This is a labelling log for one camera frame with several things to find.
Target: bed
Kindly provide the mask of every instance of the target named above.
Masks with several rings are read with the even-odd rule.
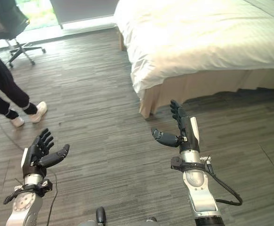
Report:
[[[120,0],[140,112],[171,99],[274,89],[274,0]]]

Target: white sneaker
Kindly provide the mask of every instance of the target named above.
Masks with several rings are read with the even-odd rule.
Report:
[[[15,119],[11,119],[10,122],[14,125],[14,127],[20,127],[24,124],[24,120],[20,116],[16,117]]]
[[[47,111],[47,104],[44,101],[42,101],[41,103],[39,103],[37,105],[37,109],[38,109],[38,111],[36,112],[36,114],[28,115],[30,118],[30,121],[32,121],[32,123],[38,123],[39,121],[41,121],[42,116]]]

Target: office chair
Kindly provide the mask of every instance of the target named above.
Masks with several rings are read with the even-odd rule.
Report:
[[[32,65],[35,65],[35,62],[26,53],[28,50],[41,49],[43,53],[46,53],[46,50],[42,47],[30,47],[28,46],[29,43],[20,44],[16,40],[16,37],[25,30],[30,22],[16,5],[15,0],[0,0],[0,23],[6,30],[6,32],[0,32],[0,39],[14,39],[16,41],[17,48],[9,51],[12,57],[7,63],[11,68],[13,68],[12,62],[22,53],[30,60]]]

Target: chair leg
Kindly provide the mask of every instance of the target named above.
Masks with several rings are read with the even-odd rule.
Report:
[[[19,49],[16,48],[16,49],[10,50],[9,52],[10,52],[10,53],[15,53],[15,52],[17,52],[18,50],[19,50]]]
[[[25,49],[21,46],[20,47],[22,53],[29,59],[29,61],[31,62],[32,65],[35,65],[35,62],[28,56],[28,54],[26,53]]]
[[[23,47],[23,49],[25,49],[25,51],[28,51],[28,50],[43,49],[43,48],[42,47]]]
[[[8,63],[13,62],[18,56],[20,56],[21,53],[21,49],[18,49],[17,52],[9,59]]]

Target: black pants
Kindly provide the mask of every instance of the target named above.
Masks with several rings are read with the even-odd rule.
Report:
[[[12,74],[0,60],[0,89],[6,96],[21,108],[29,105],[29,96],[22,91],[14,82]],[[0,114],[8,113],[9,103],[0,97]]]

